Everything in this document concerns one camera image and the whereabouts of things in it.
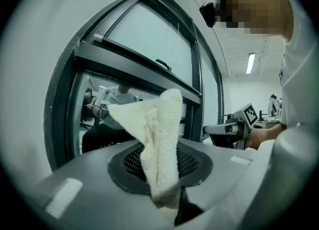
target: black mesh grate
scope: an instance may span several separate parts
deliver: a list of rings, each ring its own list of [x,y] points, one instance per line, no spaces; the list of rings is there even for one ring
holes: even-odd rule
[[[146,181],[146,176],[142,169],[140,154],[144,150],[144,147],[136,149],[124,159],[124,165],[126,171],[140,180]],[[183,151],[179,146],[177,146],[177,168],[179,178],[186,176],[199,167],[199,162],[195,157]]]
[[[179,178],[186,176],[193,171],[195,171],[199,162],[192,155],[184,152],[181,148],[177,146],[177,168]]]
[[[141,161],[140,161],[140,154],[144,150],[144,147],[141,146],[140,148],[133,151],[131,154],[127,155],[124,158],[124,165],[128,173],[138,177],[140,180],[146,181],[146,176],[142,169]]]

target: white shirt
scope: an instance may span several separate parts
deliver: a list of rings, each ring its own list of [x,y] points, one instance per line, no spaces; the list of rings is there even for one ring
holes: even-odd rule
[[[128,91],[126,94],[121,94],[118,91],[118,86],[115,86],[113,88],[104,88],[99,93],[94,105],[100,107],[102,100],[107,101],[107,104],[125,105],[136,102],[137,97],[133,95],[131,91]],[[110,115],[107,115],[105,119],[102,120],[102,123],[106,124],[112,129],[124,129]]]
[[[298,0],[289,0],[294,15],[290,41],[279,76],[283,90],[281,122],[288,127],[319,120],[319,43],[314,25]]]

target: person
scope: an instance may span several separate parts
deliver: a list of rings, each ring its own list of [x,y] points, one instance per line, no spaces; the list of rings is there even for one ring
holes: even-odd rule
[[[85,121],[88,117],[89,109],[91,109],[95,103],[96,97],[92,96],[92,89],[87,89],[84,93],[84,99],[81,110],[81,122]]]
[[[282,115],[270,129],[252,129],[248,146],[258,149],[286,128],[318,121],[319,43],[314,25],[298,0],[217,0],[217,18],[226,27],[251,34],[281,35],[284,61],[280,71]]]
[[[276,118],[280,118],[281,116],[281,103],[277,100],[275,94],[272,94],[269,98],[268,103],[268,114],[267,121],[274,120]]]
[[[82,153],[86,153],[100,147],[114,143],[133,140],[129,133],[117,123],[107,111],[108,104],[129,104],[137,101],[137,97],[125,84],[118,84],[112,88],[104,88],[98,95],[93,106],[93,113],[99,116],[102,123],[92,127],[82,138]]]

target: white wall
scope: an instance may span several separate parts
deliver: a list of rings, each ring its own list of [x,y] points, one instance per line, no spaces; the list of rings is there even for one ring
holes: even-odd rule
[[[272,94],[275,94],[278,98],[282,96],[279,77],[276,72],[265,73],[260,76],[247,75],[241,78],[223,79],[223,81],[225,114],[233,113],[248,103],[252,103],[257,114],[259,114],[259,111],[267,113],[269,97]]]
[[[23,0],[0,45],[0,144],[9,174],[27,192],[51,173],[43,112],[59,56],[78,29],[114,0]]]

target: human hand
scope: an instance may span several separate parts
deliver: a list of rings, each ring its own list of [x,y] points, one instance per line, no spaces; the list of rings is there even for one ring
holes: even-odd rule
[[[249,148],[258,149],[260,144],[267,139],[267,129],[252,128],[246,144]]]

